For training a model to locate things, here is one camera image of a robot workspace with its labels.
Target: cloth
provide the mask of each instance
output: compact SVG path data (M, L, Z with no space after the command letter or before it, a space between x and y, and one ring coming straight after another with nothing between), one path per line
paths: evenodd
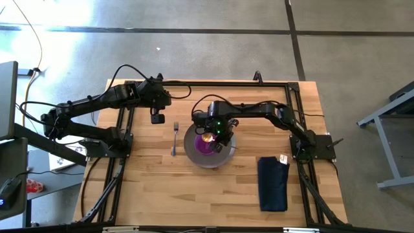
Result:
M261 157L257 162L261 211L287 210L289 166L290 164L283 164L275 157Z

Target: tag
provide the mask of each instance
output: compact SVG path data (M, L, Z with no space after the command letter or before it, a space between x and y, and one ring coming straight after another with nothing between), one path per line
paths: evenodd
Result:
M279 162L287 165L287 156L286 155L280 155Z

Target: desk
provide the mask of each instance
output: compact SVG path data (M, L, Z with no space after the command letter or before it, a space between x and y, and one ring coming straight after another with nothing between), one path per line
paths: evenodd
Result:
M114 85L125 80L115 80ZM315 82L300 82L304 111L322 114ZM165 87L173 96L184 96L187 87ZM241 118L234 130L236 147L230 162L216 169L194 165L184 152L184 135L192 124L190 112L196 101L206 94L218 94L233 103L253 104L263 100L286 103L280 87L193 87L190 97L173 100L163 110L166 123L152 125L148 109L136 109L133 119L133 151L125 167L118 206L117 225L159 226L233 226L233 227L302 227L305 226L298 169L292 160L289 131L275 128L263 118ZM207 109L213 98L201 102L197 109ZM116 125L118 110L101 111L98 126ZM179 122L177 155L171 156L173 123ZM325 134L323 117L307 116L307 127ZM257 160L260 157L289 155L291 163L287 186L286 212L261 212L257 193ZM101 159L91 172L85 189L85 212L96 202L104 186L109 159ZM321 196L344 222L347 222L338 178L332 164L315 161ZM310 200L316 219L314 200ZM111 207L111 197L106 214ZM80 217L80 200L74 220Z

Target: gray metal stand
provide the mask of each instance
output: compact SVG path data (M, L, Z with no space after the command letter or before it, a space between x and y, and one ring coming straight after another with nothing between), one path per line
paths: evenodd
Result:
M399 107L401 107L407 101L412 101L413 98L414 98L414 89L402 95L400 98L395 99L391 103L385 105L378 111L375 111L373 114L365 117L363 120L360 120L359 122L357 122L358 126L360 126L361 128L366 126L369 123L375 123L376 128L378 130L378 134L381 139L382 146L384 147L384 151L387 156L389 166L394 176L394 179L390 179L388 181L378 183L377 184L378 188L387 188L387 187L392 187L392 186L400 186L404 184L414 184L414 175L407 176L407 177L401 177L401 174L397 168L397 164L394 160L393 151L391 150L390 139L387 138L386 130L384 130L384 121L383 121L385 119L390 119L390 118L394 120L397 120L397 119L405 120L402 126L398 126L394 124L395 127L399 128L398 134L400 135L403 134L403 137L400 136L400 138L397 141L398 142L401 142L402 140L405 141L405 143L403 142L399 143L400 145L398 145L398 147L401 148L401 147L412 146L412 141L411 143L409 142L412 139L412 136L410 136L412 135L412 132L406 133L406 134L401 133L401 132L402 130L413 131L413 128L410 127L411 122L407 122L406 120L413 119L414 116L413 115L391 115L391 113L394 113ZM413 151L405 150L403 154L409 157L410 154L413 154Z

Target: computer mouse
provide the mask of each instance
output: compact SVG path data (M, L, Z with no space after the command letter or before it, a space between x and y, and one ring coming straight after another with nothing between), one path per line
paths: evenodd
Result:
M9 178L0 188L0 210L10 210L20 190L21 180L17 177Z

